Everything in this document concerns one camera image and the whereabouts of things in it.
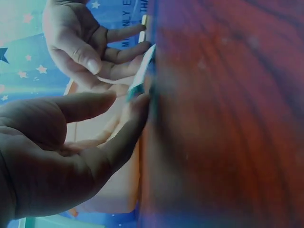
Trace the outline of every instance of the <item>palm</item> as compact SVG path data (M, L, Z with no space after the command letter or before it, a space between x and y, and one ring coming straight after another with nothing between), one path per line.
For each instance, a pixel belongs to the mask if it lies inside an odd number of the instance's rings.
M60 150L67 134L60 108L45 99L8 103L1 113L0 124L21 132L47 151Z

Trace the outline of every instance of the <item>wooden surface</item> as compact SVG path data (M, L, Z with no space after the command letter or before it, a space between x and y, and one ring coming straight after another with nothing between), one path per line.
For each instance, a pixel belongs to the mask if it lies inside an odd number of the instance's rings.
M304 0L151 0L150 14L140 227L304 227Z

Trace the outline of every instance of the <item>finger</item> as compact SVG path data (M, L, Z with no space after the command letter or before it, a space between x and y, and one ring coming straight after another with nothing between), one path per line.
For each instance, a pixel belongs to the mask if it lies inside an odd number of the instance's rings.
M145 126L148 107L149 97L139 96L132 106L130 119L114 138L102 148L92 148L80 153L93 175L97 189L130 159Z
M121 28L121 29L111 29L108 30L107 33L107 41L108 43L124 40L126 38L132 37L140 33L141 31L145 31L146 27L142 24Z
M137 56L144 54L150 47L148 41L141 42L136 46L127 50L118 50L115 48L107 48L104 52L103 59L115 64L129 62Z
M79 93L50 100L61 109L67 123L91 119L106 112L114 103L116 94L112 91L103 94Z
M91 147L97 147L103 143L105 143L114 130L116 129L117 125L119 124L120 115L116 115L112 117L112 119L108 122L108 124L104 127L99 135L97 135L94 139L89 140L81 140L78 142L68 142L63 145L63 151L72 152L72 154L79 153L81 150L88 149Z
M93 75L96 75L102 68L99 54L89 44L69 30L61 32L55 46L65 51L76 63L84 66Z
M111 81L134 76L139 69L142 59L143 56L138 56L130 63L118 65L104 61L103 68L97 76Z

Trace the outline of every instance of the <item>paper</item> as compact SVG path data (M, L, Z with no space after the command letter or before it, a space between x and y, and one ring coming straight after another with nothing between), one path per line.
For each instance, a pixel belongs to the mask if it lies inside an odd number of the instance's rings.
M144 83L144 77L146 75L149 63L153 57L155 51L155 44L149 48L149 50L144 54L143 61L134 77L133 83L130 86L128 91L131 91L134 87L139 86L140 84Z

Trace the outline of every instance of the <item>left hand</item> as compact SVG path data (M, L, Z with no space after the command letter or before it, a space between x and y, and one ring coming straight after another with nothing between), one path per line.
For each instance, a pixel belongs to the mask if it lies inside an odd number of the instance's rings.
M128 121L102 147L64 144L67 123L104 113L115 98L113 92L82 93L15 101L0 108L0 159L5 164L0 170L9 176L14 219L57 214L79 205L130 159L146 123L146 95L131 103Z

